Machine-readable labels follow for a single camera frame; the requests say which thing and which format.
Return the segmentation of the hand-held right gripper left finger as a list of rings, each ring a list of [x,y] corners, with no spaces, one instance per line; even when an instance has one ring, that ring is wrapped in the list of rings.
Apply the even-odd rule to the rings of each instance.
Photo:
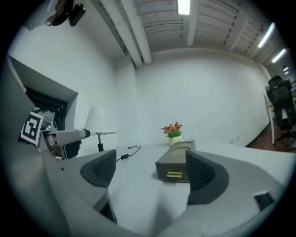
[[[104,222],[117,223],[108,191],[116,150],[67,160],[43,152],[43,162],[67,233],[94,233]]]

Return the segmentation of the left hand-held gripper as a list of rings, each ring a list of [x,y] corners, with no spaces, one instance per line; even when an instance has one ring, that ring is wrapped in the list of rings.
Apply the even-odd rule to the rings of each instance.
[[[53,156],[60,160],[76,157],[81,140],[90,137],[90,131],[86,129],[58,131],[52,114],[53,112],[31,112],[21,130],[20,141],[30,143],[40,151],[40,138],[44,131],[45,144]]]

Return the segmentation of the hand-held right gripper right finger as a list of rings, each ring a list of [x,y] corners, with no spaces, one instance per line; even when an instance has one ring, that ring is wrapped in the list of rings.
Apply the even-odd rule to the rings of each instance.
[[[190,183],[185,216],[205,234],[223,234],[275,204],[283,185],[262,168],[210,153],[186,152]]]

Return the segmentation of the grey drawer organiser box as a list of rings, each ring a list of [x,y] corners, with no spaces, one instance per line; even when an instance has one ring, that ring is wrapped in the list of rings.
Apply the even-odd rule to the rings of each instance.
[[[173,144],[156,162],[157,177],[161,181],[189,183],[186,173],[186,151],[196,150],[195,141]]]

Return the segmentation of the white shade table lamp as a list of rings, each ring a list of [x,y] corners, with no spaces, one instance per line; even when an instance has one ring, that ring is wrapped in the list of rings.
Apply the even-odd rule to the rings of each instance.
[[[109,111],[104,106],[92,107],[88,113],[85,129],[90,131],[90,136],[98,138],[98,150],[104,151],[101,137],[115,134],[113,124],[109,122]]]

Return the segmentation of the dark window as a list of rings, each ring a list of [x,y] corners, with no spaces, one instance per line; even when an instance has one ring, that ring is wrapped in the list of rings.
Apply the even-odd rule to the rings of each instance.
[[[62,131],[65,129],[68,103],[30,88],[26,89],[26,95],[34,104],[32,111],[43,117],[37,147],[39,148],[40,145],[43,144],[57,159],[65,160],[67,155],[64,146],[58,146],[55,136],[49,135],[48,133],[50,131]]]

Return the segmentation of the potted artificial red flowers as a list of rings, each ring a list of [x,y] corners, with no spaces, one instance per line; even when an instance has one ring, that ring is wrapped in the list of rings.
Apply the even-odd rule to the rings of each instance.
[[[183,142],[181,128],[182,125],[180,125],[178,122],[161,128],[161,130],[163,130],[163,134],[165,134],[169,139],[170,147],[175,143]]]

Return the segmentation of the black office chair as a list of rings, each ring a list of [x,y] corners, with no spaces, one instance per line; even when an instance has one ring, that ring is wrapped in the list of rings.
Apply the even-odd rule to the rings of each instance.
[[[290,82],[276,75],[269,81],[267,97],[273,105],[274,121],[283,132],[275,141],[286,140],[285,150],[291,147],[290,139],[296,140],[296,131],[292,131],[296,125],[296,108],[292,98]]]

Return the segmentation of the white ceiling pipes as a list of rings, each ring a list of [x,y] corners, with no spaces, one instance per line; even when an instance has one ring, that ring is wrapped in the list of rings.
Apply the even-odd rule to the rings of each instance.
[[[135,68],[152,63],[147,36],[134,0],[91,0]]]

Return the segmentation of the white face mask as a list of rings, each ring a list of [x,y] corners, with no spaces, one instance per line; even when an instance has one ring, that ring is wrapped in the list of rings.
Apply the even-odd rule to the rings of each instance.
[[[23,26],[29,31],[32,31],[33,29],[48,23],[49,19],[56,13],[56,5],[58,2],[59,0],[45,0],[28,17],[23,23]]]

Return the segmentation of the ceiling strip light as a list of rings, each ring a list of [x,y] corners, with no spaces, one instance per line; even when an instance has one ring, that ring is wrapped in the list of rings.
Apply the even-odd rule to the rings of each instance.
[[[262,40],[260,41],[260,43],[258,44],[258,48],[262,48],[265,43],[267,42],[267,40],[269,39],[269,37],[271,36],[271,34],[273,33],[274,29],[275,29],[276,25],[274,22],[271,23],[270,27],[268,28],[267,32],[265,33],[265,35],[263,36]]]
[[[279,59],[281,59],[285,53],[286,53],[287,49],[283,48],[273,59],[272,59],[272,63],[276,63]]]
[[[180,15],[190,14],[191,0],[177,0],[177,13]]]

